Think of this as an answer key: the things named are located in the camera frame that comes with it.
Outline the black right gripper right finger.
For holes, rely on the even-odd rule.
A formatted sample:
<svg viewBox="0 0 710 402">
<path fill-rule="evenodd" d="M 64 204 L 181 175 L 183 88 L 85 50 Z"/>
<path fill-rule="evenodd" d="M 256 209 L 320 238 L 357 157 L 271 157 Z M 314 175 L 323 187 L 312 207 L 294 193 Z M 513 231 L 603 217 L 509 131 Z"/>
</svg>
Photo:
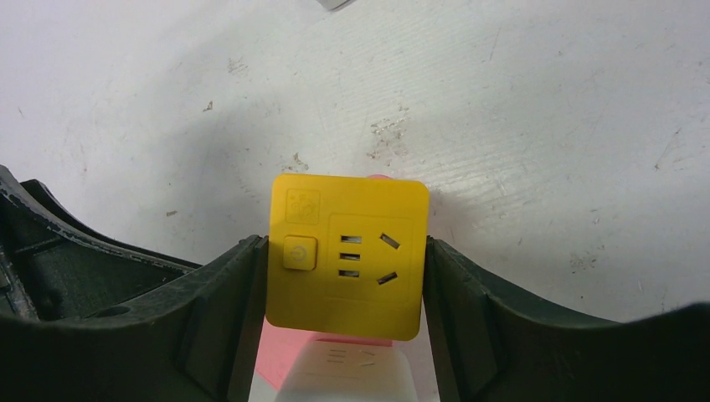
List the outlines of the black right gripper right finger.
<svg viewBox="0 0 710 402">
<path fill-rule="evenodd" d="M 443 401 L 706 401 L 709 305 L 620 323 L 560 306 L 428 239 L 424 309 Z"/>
</svg>

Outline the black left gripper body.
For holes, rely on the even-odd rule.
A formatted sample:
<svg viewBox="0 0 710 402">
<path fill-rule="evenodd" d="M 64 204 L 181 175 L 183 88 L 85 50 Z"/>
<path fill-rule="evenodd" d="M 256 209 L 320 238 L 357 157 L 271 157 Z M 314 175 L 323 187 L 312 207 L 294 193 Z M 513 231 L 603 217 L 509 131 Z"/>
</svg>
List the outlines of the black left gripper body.
<svg viewBox="0 0 710 402">
<path fill-rule="evenodd" d="M 69 213 L 37 179 L 1 168 L 1 312 L 34 321 L 90 317 L 197 270 L 122 243 Z"/>
</svg>

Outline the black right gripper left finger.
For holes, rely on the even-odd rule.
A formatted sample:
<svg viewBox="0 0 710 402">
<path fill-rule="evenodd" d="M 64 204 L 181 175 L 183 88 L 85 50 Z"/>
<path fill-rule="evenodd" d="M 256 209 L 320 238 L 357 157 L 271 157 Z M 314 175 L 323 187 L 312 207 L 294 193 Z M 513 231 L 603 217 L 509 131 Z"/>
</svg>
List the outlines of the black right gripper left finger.
<svg viewBox="0 0 710 402">
<path fill-rule="evenodd" d="M 87 318 L 1 320 L 4 401 L 246 401 L 265 315 L 268 241 Z"/>
</svg>

